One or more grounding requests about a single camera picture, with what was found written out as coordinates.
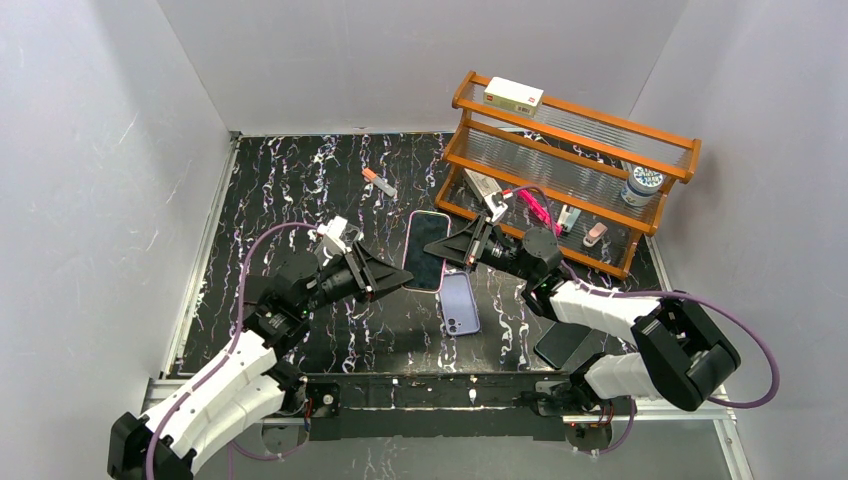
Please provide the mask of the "black screen smartphone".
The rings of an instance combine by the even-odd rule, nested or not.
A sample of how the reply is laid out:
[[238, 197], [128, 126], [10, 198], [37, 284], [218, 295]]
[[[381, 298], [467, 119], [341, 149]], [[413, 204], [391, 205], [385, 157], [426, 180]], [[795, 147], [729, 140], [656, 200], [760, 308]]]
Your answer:
[[441, 289], [445, 261], [427, 253], [425, 247], [446, 238], [450, 218], [433, 211], [413, 211], [408, 220], [403, 269], [413, 278], [404, 284], [407, 290], [436, 293]]

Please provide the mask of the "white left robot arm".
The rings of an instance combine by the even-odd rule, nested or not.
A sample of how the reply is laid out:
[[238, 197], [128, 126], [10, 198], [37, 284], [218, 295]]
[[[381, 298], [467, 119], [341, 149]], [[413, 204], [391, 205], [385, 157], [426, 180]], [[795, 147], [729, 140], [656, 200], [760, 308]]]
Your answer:
[[347, 298], [378, 300], [412, 279], [359, 243], [327, 263], [313, 253], [290, 255], [236, 336], [206, 366], [141, 415], [115, 421], [108, 475], [194, 478], [255, 422], [299, 403], [307, 378], [285, 357], [309, 332], [314, 311]]

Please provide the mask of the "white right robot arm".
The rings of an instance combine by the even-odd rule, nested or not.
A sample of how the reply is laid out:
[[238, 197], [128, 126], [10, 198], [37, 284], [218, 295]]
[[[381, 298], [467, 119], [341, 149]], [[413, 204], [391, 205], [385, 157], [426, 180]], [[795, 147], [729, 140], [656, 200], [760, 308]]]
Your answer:
[[535, 315], [602, 331], [633, 347], [627, 354], [595, 354], [571, 373], [565, 397], [577, 408], [629, 396], [695, 411], [741, 365], [736, 348], [690, 296], [588, 286], [568, 269], [549, 229], [532, 228], [514, 240], [477, 217], [423, 249], [454, 266], [483, 264], [522, 279], [521, 296]]

